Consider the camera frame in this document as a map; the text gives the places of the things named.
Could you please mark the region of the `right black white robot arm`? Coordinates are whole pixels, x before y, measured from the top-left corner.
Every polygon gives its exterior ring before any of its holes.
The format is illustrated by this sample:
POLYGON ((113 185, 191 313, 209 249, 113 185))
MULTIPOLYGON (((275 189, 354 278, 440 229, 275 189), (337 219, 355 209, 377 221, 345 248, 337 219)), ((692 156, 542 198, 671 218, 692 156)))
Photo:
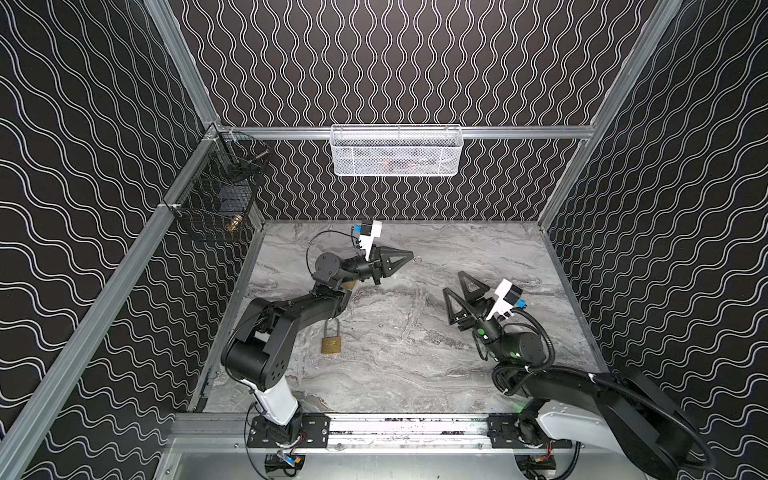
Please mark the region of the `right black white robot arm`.
POLYGON ((451 325, 467 331, 491 381, 504 396, 528 402, 512 426, 519 442, 591 444, 623 455, 654 479, 710 471, 716 457, 680 406, 638 370, 588 372, 558 365, 551 337, 508 280, 491 288, 461 271, 460 291, 444 288, 451 325))

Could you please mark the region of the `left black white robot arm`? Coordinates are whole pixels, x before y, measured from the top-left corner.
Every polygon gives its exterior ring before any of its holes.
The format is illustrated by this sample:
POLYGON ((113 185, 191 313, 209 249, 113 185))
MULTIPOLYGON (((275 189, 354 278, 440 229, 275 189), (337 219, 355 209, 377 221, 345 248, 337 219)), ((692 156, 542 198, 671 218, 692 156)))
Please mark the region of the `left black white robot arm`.
POLYGON ((414 253, 373 245, 369 254, 349 258, 319 255, 309 293, 284 301, 252 300, 221 352, 228 376, 255 396, 266 435, 283 447, 301 440, 300 404, 285 379, 299 332, 338 317, 347 308, 354 284, 376 285, 414 259, 414 253))

